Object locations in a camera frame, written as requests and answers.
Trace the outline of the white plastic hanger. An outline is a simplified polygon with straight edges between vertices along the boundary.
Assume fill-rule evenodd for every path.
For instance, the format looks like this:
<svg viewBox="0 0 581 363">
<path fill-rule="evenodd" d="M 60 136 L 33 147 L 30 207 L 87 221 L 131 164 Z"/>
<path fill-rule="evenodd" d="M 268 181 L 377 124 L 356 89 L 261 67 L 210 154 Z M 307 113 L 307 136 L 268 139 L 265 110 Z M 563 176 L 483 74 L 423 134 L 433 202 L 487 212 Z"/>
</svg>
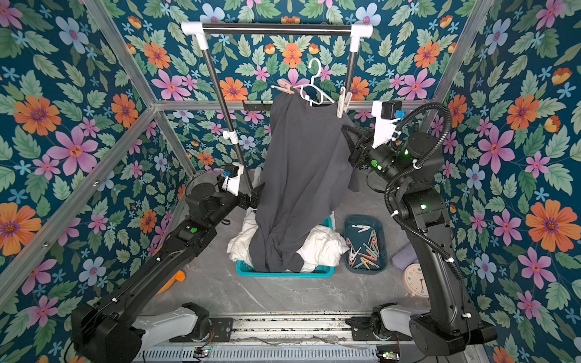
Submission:
<svg viewBox="0 0 581 363">
<path fill-rule="evenodd" d="M 327 103 L 334 104 L 335 100 L 330 95 L 328 95 L 322 88 L 316 85 L 316 79 L 322 75 L 322 62 L 314 57 L 309 61 L 308 68 L 311 68 L 311 66 L 313 66 L 314 64 L 316 65 L 316 73 L 313 76 L 311 76 L 310 81 L 307 84 L 295 86 L 295 89 L 299 91 L 298 92 L 299 96 L 303 100 L 307 101 L 309 106 L 313 105 L 322 106 Z M 307 92 L 307 89 L 314 90 L 318 97 L 312 98 L 310 93 Z"/>
</svg>

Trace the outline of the dark grey t-shirt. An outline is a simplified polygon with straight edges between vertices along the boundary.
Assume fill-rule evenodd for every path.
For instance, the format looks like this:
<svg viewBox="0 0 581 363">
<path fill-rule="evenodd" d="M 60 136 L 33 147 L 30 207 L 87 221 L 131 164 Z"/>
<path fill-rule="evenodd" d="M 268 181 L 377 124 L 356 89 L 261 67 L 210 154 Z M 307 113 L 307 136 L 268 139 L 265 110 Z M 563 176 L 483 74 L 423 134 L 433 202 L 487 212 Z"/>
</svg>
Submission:
<svg viewBox="0 0 581 363">
<path fill-rule="evenodd" d="M 258 229 L 249 246 L 255 271 L 299 272 L 304 259 L 298 251 L 309 233 L 340 207 L 348 191 L 359 190 L 342 132 L 352 125 L 347 115 L 337 116 L 335 104 L 312 107 L 298 94 L 285 93 L 273 101 Z"/>
</svg>

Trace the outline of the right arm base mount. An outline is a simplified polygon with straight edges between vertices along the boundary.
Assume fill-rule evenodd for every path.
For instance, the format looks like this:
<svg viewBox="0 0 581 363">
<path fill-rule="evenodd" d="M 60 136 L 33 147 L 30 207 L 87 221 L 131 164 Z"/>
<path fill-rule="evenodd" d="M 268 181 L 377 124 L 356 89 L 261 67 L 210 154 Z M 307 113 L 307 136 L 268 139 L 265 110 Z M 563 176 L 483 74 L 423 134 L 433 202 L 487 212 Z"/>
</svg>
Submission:
<svg viewBox="0 0 581 363">
<path fill-rule="evenodd" d="M 352 316 L 345 320 L 350 327 L 352 339 L 355 341 L 412 341 L 412 338 L 384 327 L 381 319 L 376 316 Z"/>
</svg>

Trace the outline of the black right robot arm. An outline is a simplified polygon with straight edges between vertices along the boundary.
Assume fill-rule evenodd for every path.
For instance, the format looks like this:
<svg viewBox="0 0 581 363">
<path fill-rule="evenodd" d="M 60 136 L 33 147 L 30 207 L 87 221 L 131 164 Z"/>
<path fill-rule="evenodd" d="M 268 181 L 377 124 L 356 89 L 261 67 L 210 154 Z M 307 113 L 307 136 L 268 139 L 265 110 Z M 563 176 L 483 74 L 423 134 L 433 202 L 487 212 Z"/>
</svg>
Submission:
<svg viewBox="0 0 581 363">
<path fill-rule="evenodd" d="M 414 312 L 392 303 L 372 313 L 377 333 L 411 337 L 426 356 L 454 355 L 467 346 L 489 343 L 496 328 L 478 313 L 464 285 L 464 274 L 452 246 L 451 219 L 433 180 L 444 164 L 443 142 L 452 128 L 452 114 L 440 102 L 422 104 L 403 118 L 401 101 L 375 101 L 374 129 L 343 126 L 355 168 L 370 166 L 387 185 L 384 203 L 414 248 L 428 293 L 428 312 Z M 425 111 L 443 120 L 438 136 L 414 132 L 396 145 L 402 128 Z"/>
</svg>

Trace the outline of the white clothespin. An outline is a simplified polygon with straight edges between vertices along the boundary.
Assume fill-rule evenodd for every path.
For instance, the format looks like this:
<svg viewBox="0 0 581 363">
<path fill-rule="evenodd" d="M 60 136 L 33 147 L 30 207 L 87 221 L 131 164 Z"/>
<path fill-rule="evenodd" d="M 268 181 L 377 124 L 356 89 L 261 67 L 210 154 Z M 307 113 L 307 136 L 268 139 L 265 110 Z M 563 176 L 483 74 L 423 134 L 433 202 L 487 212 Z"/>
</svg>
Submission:
<svg viewBox="0 0 581 363">
<path fill-rule="evenodd" d="M 339 119 L 348 112 L 352 96 L 352 92 L 347 90 L 345 86 L 341 87 L 339 99 L 337 101 L 337 117 Z"/>
</svg>

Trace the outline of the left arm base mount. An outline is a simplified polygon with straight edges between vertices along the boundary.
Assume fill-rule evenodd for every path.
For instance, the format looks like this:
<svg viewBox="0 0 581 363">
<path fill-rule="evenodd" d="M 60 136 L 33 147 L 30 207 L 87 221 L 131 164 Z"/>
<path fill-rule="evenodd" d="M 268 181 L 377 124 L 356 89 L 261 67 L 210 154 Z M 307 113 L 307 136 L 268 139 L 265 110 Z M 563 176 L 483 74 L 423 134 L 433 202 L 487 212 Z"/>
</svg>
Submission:
<svg viewBox="0 0 581 363">
<path fill-rule="evenodd" d="M 171 338 L 172 343 L 225 343 L 233 333 L 233 318 L 210 317 L 202 319 L 190 334 Z"/>
</svg>

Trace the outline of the white garment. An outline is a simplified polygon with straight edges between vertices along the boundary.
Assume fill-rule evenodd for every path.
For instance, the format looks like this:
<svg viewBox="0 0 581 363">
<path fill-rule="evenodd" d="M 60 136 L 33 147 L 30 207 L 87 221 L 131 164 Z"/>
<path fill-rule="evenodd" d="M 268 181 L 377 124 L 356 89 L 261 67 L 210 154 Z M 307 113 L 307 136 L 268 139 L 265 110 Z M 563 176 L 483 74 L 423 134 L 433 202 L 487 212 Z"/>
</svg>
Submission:
<svg viewBox="0 0 581 363">
<path fill-rule="evenodd" d="M 241 232 L 228 242 L 227 253 L 231 261 L 242 261 L 250 267 L 253 266 L 248 249 L 257 230 L 256 213 L 248 208 Z M 300 273 L 312 273 L 319 266 L 338 266 L 340 258 L 348 250 L 345 239 L 338 232 L 333 228 L 317 225 L 297 252 L 304 262 Z"/>
</svg>

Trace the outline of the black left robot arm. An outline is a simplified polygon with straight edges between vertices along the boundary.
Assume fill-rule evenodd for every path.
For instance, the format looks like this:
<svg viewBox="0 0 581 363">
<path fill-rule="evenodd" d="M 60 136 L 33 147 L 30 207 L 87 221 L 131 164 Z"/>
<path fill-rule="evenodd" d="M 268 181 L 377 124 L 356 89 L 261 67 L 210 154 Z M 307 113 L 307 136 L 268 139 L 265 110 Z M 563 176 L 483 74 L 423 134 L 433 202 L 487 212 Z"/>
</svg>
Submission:
<svg viewBox="0 0 581 363">
<path fill-rule="evenodd" d="M 239 191 L 241 170 L 240 164 L 231 164 L 215 183 L 188 189 L 184 201 L 189 213 L 161 249 L 95 306 L 78 306 L 72 312 L 71 346 L 79 355 L 92 362 L 132 362 L 165 340 L 201 341 L 210 336 L 209 312 L 192 302 L 157 316 L 140 314 L 183 266 L 204 251 L 231 211 L 258 206 L 264 185 L 252 185 L 249 193 Z"/>
</svg>

